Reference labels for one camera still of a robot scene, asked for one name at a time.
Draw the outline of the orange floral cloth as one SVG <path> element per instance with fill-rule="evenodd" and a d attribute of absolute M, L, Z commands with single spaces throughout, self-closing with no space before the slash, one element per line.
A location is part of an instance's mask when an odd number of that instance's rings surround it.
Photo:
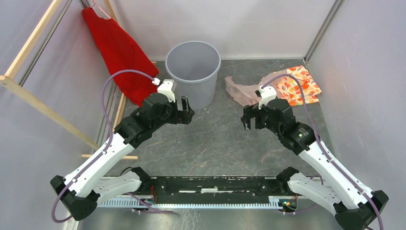
<path fill-rule="evenodd" d="M 317 96 L 321 94 L 322 90 L 304 66 L 290 67 L 281 70 L 280 73 L 291 74 L 299 81 L 306 104 L 319 102 Z M 278 97 L 286 99 L 290 106 L 303 105 L 300 87 L 294 79 L 286 76 L 281 77 L 276 80 L 274 87 L 278 93 Z"/>

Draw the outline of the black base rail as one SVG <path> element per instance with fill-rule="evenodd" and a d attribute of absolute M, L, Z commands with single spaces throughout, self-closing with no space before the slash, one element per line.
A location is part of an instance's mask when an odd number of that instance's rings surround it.
<path fill-rule="evenodd" d="M 132 195 L 119 195 L 100 207 L 197 209 L 281 209 L 301 196 L 283 189 L 275 177 L 158 176 L 143 182 Z"/>

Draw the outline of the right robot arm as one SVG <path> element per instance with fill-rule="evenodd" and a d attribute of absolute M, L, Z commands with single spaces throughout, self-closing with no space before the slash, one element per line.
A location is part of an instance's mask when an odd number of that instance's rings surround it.
<path fill-rule="evenodd" d="M 311 165 L 328 183 L 325 187 L 289 167 L 277 176 L 276 188 L 281 195 L 293 192 L 307 197 L 329 211 L 345 230 L 369 229 L 374 220 L 384 229 L 381 212 L 388 195 L 382 190 L 373 191 L 351 174 L 330 153 L 314 128 L 296 120 L 286 100 L 245 106 L 241 121 L 246 130 L 251 129 L 252 119 L 256 129 L 270 130 L 285 148 Z"/>

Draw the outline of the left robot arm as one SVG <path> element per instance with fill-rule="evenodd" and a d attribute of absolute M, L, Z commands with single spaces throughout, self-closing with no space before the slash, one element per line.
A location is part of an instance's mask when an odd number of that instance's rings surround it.
<path fill-rule="evenodd" d="M 138 148 L 165 124 L 188 125 L 194 111 L 186 96 L 182 110 L 162 93 L 150 94 L 129 116 L 116 126 L 108 140 L 81 166 L 66 176 L 54 176 L 50 184 L 57 194 L 51 218 L 55 223 L 88 217 L 99 203 L 123 193 L 145 195 L 150 181 L 128 172 L 103 184 L 100 179 L 124 156 Z"/>

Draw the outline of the pink translucent trash bag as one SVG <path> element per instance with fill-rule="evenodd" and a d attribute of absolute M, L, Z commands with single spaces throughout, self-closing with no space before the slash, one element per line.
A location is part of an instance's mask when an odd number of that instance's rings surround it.
<path fill-rule="evenodd" d="M 236 84 L 231 76 L 225 77 L 226 91 L 240 105 L 254 105 L 259 103 L 261 97 L 256 91 L 264 91 L 266 88 L 273 88 L 276 96 L 281 97 L 281 93 L 277 90 L 276 84 L 279 83 L 284 76 L 284 73 L 270 73 L 263 77 L 259 83 L 254 85 Z"/>

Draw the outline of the grey plastic trash bin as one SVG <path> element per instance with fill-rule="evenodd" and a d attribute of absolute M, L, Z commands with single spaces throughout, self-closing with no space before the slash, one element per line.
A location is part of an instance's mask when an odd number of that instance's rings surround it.
<path fill-rule="evenodd" d="M 213 101 L 220 67 L 220 53 L 203 41 L 180 43 L 165 59 L 166 71 L 177 84 L 177 94 L 186 96 L 193 110 L 204 109 Z"/>

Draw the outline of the metal corner post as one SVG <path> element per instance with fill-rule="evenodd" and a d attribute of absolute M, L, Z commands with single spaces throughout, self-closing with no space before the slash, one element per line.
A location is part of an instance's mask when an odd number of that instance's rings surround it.
<path fill-rule="evenodd" d="M 303 58 L 305 64 L 308 63 L 308 61 L 310 60 L 310 58 L 314 54 L 315 50 L 317 49 L 318 45 L 320 44 L 322 38 L 324 37 L 325 33 L 327 32 L 330 24 L 332 23 L 335 15 L 339 11 L 339 9 L 340 9 L 343 2 L 344 2 L 344 0 L 335 0 L 333 2 L 332 7 L 328 11 L 323 23 L 321 24 L 316 36 L 313 39 L 313 41 L 312 41 L 306 55 Z"/>

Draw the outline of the red cloth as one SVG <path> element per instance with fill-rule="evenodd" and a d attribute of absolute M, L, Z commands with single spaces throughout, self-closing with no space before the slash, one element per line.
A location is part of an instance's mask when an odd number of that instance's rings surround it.
<path fill-rule="evenodd" d="M 152 78 L 159 74 L 136 41 L 116 21 L 99 17 L 92 8 L 83 9 L 82 15 L 111 75 L 125 69 L 138 70 Z M 140 107 L 150 94 L 157 92 L 152 80 L 141 74 L 122 73 L 113 80 Z"/>

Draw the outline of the wooden frame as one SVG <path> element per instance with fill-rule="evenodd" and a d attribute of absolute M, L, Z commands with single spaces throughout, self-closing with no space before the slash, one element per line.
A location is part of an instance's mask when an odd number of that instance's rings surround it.
<path fill-rule="evenodd" d="M 107 137 L 101 92 L 109 73 L 82 17 L 87 0 L 62 1 L 14 78 L 91 140 Z M 0 71 L 5 73 L 50 5 L 0 3 Z M 7 161 L 82 161 L 92 148 L 0 86 L 0 155 Z"/>

